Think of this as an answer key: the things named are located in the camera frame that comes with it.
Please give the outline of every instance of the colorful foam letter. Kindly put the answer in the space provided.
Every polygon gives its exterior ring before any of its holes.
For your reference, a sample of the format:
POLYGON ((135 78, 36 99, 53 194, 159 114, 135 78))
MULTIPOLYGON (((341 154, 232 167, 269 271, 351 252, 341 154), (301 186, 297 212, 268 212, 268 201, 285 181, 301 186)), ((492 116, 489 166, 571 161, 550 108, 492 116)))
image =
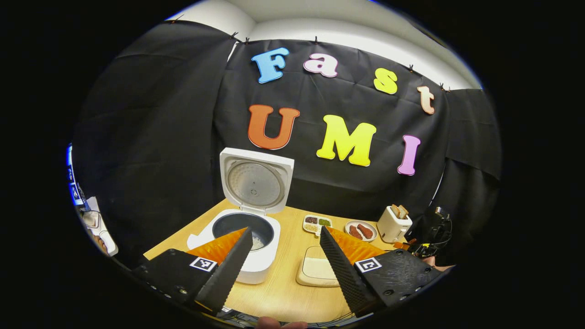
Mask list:
POLYGON ((380 67, 376 70, 375 75, 374 86, 376 89, 390 95, 398 91, 398 85, 396 85, 398 77, 396 73, 380 67))
POLYGON ((278 111, 278 113, 283 116, 283 120, 280 124, 280 132, 276 138, 268 138, 264 134, 264 130, 266 128, 268 114, 273 111, 272 107, 266 105, 252 105, 250 107, 252 117, 250 117, 250 125, 248 126, 248 138, 252 144, 259 148, 277 150, 285 147, 291 139, 294 118, 301 115, 297 109, 286 107, 281 108, 278 111))
POLYGON ((411 135, 404 135, 402 139, 404 140, 404 157, 402 164, 398 167, 398 173, 412 176, 414 175, 414 158, 421 140, 411 135))
POLYGON ((427 114, 435 113, 435 108, 431 106, 431 100, 435 99, 435 95, 431 94, 429 87, 423 85, 418 87, 417 90, 421 93, 422 110, 427 114))
POLYGON ((305 70, 313 73, 321 73, 327 78, 337 76, 335 69, 337 68, 338 62, 335 57, 327 54, 311 54, 309 57, 312 59, 309 59, 302 65, 305 70))
POLYGON ((276 80, 283 76, 281 71, 277 71, 274 67, 284 68, 285 62, 281 55, 288 55, 288 49, 280 47, 262 54, 252 57, 252 60, 258 64, 260 70, 259 83, 267 83, 268 81, 276 80))
POLYGON ((376 127, 362 122, 349 135, 345 121, 341 116, 325 115, 323 121, 327 122, 327 130, 325 131, 323 146, 320 150, 317 150, 318 157, 333 159, 335 157, 333 144, 335 144, 339 160, 345 160, 353 149, 353 153, 349 157, 349 163, 364 167, 370 165, 371 138, 376 133, 376 127))

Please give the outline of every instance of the black inner pot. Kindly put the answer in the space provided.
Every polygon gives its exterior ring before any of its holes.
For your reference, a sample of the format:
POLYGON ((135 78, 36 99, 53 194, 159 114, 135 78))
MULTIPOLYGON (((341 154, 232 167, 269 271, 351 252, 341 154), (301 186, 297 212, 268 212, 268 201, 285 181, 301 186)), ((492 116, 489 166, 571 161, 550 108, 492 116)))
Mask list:
POLYGON ((252 246, 252 250, 258 250, 267 246, 272 241, 272 238, 274 238, 274 230, 264 218, 248 213, 234 213, 221 216, 215 221, 212 233, 217 239, 244 227, 251 228, 252 238, 259 239, 264 245, 260 248, 254 248, 252 246))

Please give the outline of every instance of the letter m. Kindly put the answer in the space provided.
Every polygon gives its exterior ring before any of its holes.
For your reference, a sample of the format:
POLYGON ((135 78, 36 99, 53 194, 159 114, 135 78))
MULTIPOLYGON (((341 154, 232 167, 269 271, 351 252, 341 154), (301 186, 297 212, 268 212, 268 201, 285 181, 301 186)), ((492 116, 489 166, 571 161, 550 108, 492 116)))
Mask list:
POLYGON ((349 163, 367 167, 370 165, 371 138, 376 133, 376 127, 365 122, 360 123, 350 135, 345 121, 341 116, 325 115, 323 121, 327 123, 325 140, 317 156, 325 159, 333 159, 335 152, 333 145, 337 147, 339 160, 343 161, 353 150, 349 157, 349 163))

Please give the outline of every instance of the blue letter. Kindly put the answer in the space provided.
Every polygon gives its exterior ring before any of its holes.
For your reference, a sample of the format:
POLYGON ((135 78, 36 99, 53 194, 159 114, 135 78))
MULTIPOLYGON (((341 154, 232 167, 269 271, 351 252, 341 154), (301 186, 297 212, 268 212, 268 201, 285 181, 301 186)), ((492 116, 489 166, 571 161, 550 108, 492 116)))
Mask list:
POLYGON ((259 83, 267 83, 283 76, 283 73, 277 71, 274 67, 284 68, 284 58, 280 55, 288 55, 288 49, 280 47, 252 57, 252 60, 258 64, 260 70, 259 83))

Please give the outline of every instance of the sausage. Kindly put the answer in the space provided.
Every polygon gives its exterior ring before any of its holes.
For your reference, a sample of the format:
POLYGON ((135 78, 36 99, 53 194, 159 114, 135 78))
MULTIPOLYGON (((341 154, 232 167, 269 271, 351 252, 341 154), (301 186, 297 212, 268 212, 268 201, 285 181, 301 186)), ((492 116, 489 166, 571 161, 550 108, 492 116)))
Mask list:
POLYGON ((364 233, 364 237, 366 237, 366 239, 370 239, 372 235, 374 235, 374 232, 372 232, 369 228, 365 227, 362 224, 358 224, 357 229, 364 233))
POLYGON ((362 235, 360 234, 360 232, 357 231, 357 228, 353 225, 349 226, 349 234, 351 234, 355 238, 363 240, 362 235))

